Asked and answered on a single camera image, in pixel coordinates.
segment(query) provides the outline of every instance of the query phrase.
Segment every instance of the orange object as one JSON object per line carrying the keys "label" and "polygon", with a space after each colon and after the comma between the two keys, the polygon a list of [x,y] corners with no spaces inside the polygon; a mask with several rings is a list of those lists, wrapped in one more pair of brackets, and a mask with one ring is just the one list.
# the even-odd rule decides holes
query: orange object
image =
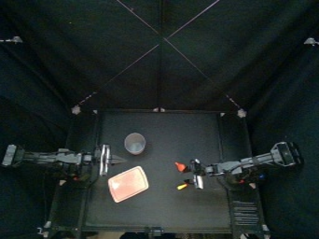
{"label": "orange object", "polygon": [[142,167],[135,167],[109,179],[110,192],[117,203],[149,189]]}
{"label": "orange object", "polygon": [[178,186],[178,190],[183,190],[183,189],[185,189],[187,186],[189,186],[189,184],[187,184],[187,183],[185,183],[185,184],[179,185],[179,186]]}
{"label": "orange object", "polygon": [[175,165],[177,165],[177,167],[178,167],[178,170],[179,170],[181,172],[185,172],[187,166],[186,166],[183,163],[181,163],[181,162],[175,162]]}

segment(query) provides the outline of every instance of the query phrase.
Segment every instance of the red plate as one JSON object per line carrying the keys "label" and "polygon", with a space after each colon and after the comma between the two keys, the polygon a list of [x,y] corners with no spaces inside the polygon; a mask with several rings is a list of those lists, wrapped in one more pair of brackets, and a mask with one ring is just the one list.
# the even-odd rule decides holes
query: red plate
{"label": "red plate", "polygon": [[149,189],[149,182],[142,167],[135,167],[109,179],[111,195],[117,203]]}

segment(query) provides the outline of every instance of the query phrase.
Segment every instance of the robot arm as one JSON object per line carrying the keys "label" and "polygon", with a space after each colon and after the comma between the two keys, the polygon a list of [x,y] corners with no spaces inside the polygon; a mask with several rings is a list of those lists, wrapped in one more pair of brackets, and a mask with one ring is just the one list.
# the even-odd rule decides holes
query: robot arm
{"label": "robot arm", "polygon": [[253,167],[278,165],[290,167],[301,163],[301,156],[294,143],[282,142],[274,145],[271,152],[242,159],[239,162],[225,162],[206,167],[209,176],[219,176],[226,173],[233,175],[243,173]]}
{"label": "robot arm", "polygon": [[123,162],[126,162],[123,158],[111,155],[110,145],[98,147],[94,155],[91,153],[75,153],[64,148],[51,153],[26,152],[22,147],[10,145],[2,166],[16,167],[23,163],[54,164],[63,169],[64,175],[82,178],[83,175],[91,174],[92,166],[101,167],[101,176],[106,176],[110,165]]}
{"label": "robot arm", "polygon": [[253,169],[259,169],[262,167],[270,167],[274,165],[281,167],[291,167],[299,163],[301,156],[298,149],[294,143],[290,142],[275,144],[270,153],[254,156],[251,158],[245,158],[238,162],[215,163],[209,166],[203,166],[199,160],[191,160],[191,164],[189,166],[177,162],[181,172],[193,172],[194,174],[194,180],[185,180],[185,184],[178,186],[178,189],[182,190],[189,184],[194,184],[197,189],[203,189],[202,177],[206,175],[223,176],[231,174],[241,179]]}

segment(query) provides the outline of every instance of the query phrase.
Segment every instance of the black fabric enclosure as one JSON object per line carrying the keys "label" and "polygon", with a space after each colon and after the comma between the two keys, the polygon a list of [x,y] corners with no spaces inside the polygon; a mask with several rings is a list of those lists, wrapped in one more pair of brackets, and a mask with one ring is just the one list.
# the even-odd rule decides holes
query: black fabric enclosure
{"label": "black fabric enclosure", "polygon": [[[8,144],[63,148],[74,106],[245,109],[254,154],[293,141],[305,159],[261,187],[273,238],[318,237],[319,46],[309,37],[319,40],[315,0],[0,0],[0,159]],[[2,238],[43,227],[55,183],[44,178],[34,167],[0,168]]]}

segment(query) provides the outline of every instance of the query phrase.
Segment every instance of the black table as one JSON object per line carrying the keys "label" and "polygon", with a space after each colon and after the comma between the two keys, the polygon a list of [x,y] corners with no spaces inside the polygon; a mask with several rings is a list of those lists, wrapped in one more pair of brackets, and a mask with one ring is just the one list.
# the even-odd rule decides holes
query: black table
{"label": "black table", "polygon": [[[147,141],[146,150],[138,156],[131,155],[123,145],[131,133],[141,133]],[[52,208],[56,231],[70,230],[78,234],[106,230],[242,232],[242,226],[235,226],[233,203],[243,198],[246,202],[254,201],[261,209],[258,193],[251,190],[234,194],[209,176],[205,190],[193,187],[178,190],[178,184],[193,176],[179,173],[175,166],[175,162],[187,164],[193,159],[210,164],[251,156],[246,121],[237,114],[106,111],[96,115],[90,112],[75,118],[67,148],[92,151],[99,144],[110,144],[111,153],[126,158],[127,163],[113,166],[109,176],[101,177],[90,189],[60,187],[56,195],[60,200],[55,200]],[[115,203],[107,179],[135,166],[143,168],[150,189]],[[247,229],[257,232],[257,227]]]}

